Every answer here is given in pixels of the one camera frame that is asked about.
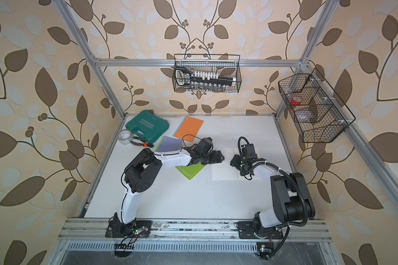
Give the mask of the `green cover notebook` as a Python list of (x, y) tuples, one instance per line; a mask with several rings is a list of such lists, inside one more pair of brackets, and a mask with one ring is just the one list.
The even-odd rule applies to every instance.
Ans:
[(176, 169), (189, 181), (191, 181), (196, 175), (198, 175), (205, 166), (202, 164), (196, 164), (191, 166), (178, 166)]

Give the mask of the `orange cover notebook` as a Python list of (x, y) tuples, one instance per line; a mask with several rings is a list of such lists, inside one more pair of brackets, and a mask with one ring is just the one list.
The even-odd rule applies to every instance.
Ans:
[(174, 137), (185, 142), (193, 142), (203, 123), (203, 120), (187, 116), (174, 133)]

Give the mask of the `purple cover notebook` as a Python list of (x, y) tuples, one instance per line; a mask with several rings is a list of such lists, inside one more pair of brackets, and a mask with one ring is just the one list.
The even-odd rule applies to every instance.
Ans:
[(169, 136), (164, 136), (158, 144), (155, 152), (158, 153), (173, 153), (182, 149), (182, 140)]

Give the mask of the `white lined notebook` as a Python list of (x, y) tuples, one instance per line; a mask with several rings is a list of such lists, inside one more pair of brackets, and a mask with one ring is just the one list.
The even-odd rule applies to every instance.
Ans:
[(213, 181), (247, 181), (249, 176), (243, 177), (240, 175), (239, 170), (230, 165), (231, 160), (235, 155), (238, 155), (237, 148), (221, 148), (220, 151), (224, 156), (222, 163), (211, 165), (212, 180)]

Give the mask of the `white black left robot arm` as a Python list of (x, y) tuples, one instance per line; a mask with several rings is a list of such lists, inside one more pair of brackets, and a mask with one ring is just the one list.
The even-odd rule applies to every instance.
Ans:
[(160, 170), (197, 164), (213, 165), (223, 161), (224, 155), (214, 149), (211, 138), (203, 138), (198, 143), (177, 151), (154, 152), (150, 148), (143, 149), (125, 167), (121, 176), (126, 194), (121, 209), (114, 215), (115, 223), (121, 226), (134, 223), (142, 193), (152, 186)]

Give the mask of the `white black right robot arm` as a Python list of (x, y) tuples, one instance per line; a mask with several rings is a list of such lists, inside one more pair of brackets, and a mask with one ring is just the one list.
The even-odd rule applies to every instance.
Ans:
[(230, 165), (238, 170), (242, 177), (252, 177), (270, 184), (272, 207), (257, 212), (249, 231), (258, 238), (267, 238), (273, 231), (282, 227), (303, 227), (316, 215), (304, 176), (299, 172), (287, 173), (279, 166), (259, 158), (253, 144), (238, 144), (238, 153)]

